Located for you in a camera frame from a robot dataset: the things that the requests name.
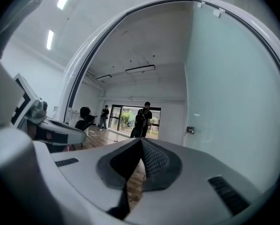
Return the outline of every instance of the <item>window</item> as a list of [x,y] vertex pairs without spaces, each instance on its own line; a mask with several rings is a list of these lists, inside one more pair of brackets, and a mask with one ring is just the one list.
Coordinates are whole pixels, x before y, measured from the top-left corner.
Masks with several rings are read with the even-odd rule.
[[[113,105],[108,127],[111,130],[130,136],[135,126],[136,115],[141,108],[138,106]],[[160,108],[151,107],[150,111],[152,112],[151,126],[148,127],[146,137],[158,139]]]

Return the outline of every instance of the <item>white ceiling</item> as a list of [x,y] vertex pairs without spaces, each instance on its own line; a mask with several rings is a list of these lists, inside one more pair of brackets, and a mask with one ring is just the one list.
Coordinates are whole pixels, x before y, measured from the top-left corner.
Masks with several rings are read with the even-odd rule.
[[[151,0],[44,0],[20,25],[14,37],[49,60],[65,67],[81,44],[102,24],[120,12]],[[48,31],[54,31],[51,50]]]
[[[89,71],[96,77],[110,74],[112,78],[103,85],[184,80],[190,4],[159,5],[129,15],[100,47]],[[125,73],[126,69],[152,64],[154,71]]]

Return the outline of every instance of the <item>green tree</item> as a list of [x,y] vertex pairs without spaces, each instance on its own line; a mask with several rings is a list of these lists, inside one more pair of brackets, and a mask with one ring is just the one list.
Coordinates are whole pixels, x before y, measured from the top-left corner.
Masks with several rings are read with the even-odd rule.
[[128,112],[122,113],[122,119],[121,119],[121,129],[123,130],[126,127],[126,124],[129,122],[130,114]]
[[152,117],[152,118],[150,119],[150,123],[157,123],[157,121],[158,121],[158,118],[157,118],[157,117]]
[[135,116],[134,114],[132,114],[132,112],[131,112],[131,111],[129,111],[129,112],[130,112],[129,122],[134,123],[134,122],[135,122],[135,120],[136,120],[136,116]]

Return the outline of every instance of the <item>black t-shirt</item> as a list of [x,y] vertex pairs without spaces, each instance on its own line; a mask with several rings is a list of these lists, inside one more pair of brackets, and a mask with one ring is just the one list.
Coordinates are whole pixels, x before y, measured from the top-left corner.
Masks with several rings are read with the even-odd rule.
[[102,117],[107,117],[108,116],[108,114],[109,114],[109,111],[108,111],[108,109],[102,109],[102,113],[101,113],[101,116]]
[[152,118],[152,112],[150,112],[150,111],[146,112],[147,110],[149,110],[149,109],[142,108],[138,111],[138,114],[144,114],[144,117],[145,117],[146,121],[148,120],[148,118],[149,119]]

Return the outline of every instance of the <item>vent slot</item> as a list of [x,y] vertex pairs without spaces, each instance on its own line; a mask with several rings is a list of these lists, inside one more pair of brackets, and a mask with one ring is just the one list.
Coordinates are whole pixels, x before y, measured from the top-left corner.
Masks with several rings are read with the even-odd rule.
[[69,164],[72,164],[72,163],[77,163],[77,162],[79,162],[78,159],[76,159],[74,157],[74,158],[69,158],[69,159],[66,159],[66,160],[57,161],[57,162],[55,162],[55,164],[58,167],[62,167],[62,166],[66,166],[66,165],[69,165]]
[[237,215],[249,206],[249,203],[221,176],[208,180],[233,215]]

